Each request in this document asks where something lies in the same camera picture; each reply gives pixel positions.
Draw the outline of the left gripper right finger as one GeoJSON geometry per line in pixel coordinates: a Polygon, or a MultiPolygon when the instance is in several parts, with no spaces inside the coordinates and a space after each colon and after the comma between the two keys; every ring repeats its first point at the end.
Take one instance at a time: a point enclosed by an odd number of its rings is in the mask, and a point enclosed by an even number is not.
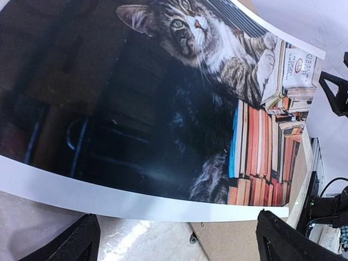
{"type": "Polygon", "coordinates": [[[261,261],[345,260],[310,241],[268,210],[262,210],[258,215],[256,238],[261,261]]]}

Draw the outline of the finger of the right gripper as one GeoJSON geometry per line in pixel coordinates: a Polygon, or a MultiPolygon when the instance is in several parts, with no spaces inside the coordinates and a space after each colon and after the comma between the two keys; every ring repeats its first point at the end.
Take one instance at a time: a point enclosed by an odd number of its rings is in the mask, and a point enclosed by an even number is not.
{"type": "Polygon", "coordinates": [[[338,116],[347,117],[347,80],[322,71],[319,84],[322,87],[332,111],[338,116]],[[327,82],[338,87],[336,94],[329,88],[327,82]]]}

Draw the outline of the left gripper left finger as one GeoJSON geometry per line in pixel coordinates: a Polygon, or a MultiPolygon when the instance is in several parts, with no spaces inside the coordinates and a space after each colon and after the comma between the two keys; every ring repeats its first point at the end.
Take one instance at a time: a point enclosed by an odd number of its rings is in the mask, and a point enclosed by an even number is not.
{"type": "Polygon", "coordinates": [[[97,260],[101,229],[95,214],[85,214],[25,260],[97,260]]]}

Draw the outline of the cat and books photo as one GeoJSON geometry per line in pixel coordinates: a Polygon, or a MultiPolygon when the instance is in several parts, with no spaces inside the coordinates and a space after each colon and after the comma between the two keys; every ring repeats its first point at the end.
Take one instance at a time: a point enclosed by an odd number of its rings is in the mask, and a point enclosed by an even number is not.
{"type": "Polygon", "coordinates": [[[245,1],[1,1],[1,190],[118,218],[287,218],[325,56],[245,1]]]}

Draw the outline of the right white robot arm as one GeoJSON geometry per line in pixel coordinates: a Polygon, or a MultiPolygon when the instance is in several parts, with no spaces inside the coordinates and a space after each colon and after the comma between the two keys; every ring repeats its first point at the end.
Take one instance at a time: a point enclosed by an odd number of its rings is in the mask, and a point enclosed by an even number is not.
{"type": "MultiPolygon", "coordinates": [[[[347,117],[347,80],[322,72],[319,79],[332,111],[338,116],[347,117]]],[[[332,225],[340,228],[347,225],[347,188],[344,188],[337,196],[324,196],[319,190],[319,168],[312,167],[309,187],[305,196],[304,206],[296,230],[308,236],[311,225],[332,225]]]]}

